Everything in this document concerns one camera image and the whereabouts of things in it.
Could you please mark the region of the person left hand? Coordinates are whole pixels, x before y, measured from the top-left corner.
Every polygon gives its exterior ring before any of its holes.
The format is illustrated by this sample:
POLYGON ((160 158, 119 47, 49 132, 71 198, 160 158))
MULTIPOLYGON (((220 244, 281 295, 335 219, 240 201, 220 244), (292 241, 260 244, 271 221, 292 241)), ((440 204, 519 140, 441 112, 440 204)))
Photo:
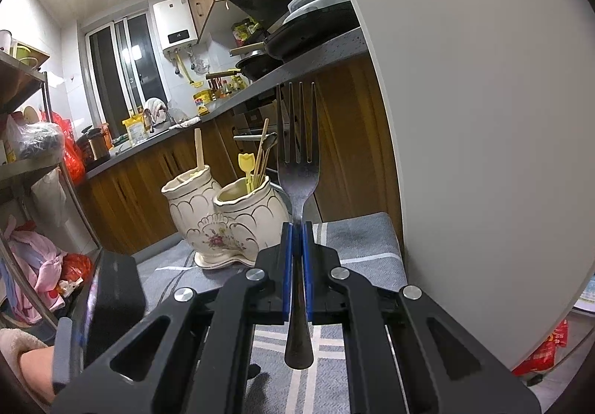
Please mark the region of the person left hand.
POLYGON ((37 399, 44 401, 45 404, 51 404, 55 397, 52 384, 53 362, 53 347, 21 353, 18 359, 24 384, 37 399))

